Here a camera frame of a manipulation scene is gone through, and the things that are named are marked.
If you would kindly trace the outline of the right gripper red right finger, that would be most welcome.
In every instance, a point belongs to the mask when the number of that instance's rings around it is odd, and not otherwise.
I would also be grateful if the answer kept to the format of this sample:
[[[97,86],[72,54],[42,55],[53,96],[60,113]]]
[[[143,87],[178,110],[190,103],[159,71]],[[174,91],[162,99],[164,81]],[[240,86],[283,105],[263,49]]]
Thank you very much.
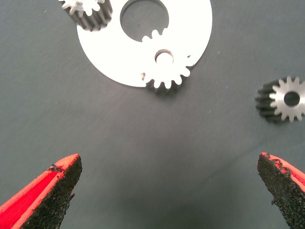
[[[257,170],[291,229],[305,227],[305,174],[287,161],[262,152]]]

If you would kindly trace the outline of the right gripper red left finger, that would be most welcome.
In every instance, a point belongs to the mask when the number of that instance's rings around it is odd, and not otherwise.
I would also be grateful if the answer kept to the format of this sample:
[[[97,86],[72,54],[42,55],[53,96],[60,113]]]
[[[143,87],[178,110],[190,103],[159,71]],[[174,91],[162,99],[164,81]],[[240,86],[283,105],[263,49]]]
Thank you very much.
[[[82,172],[73,154],[52,164],[0,207],[2,229],[58,229]]]

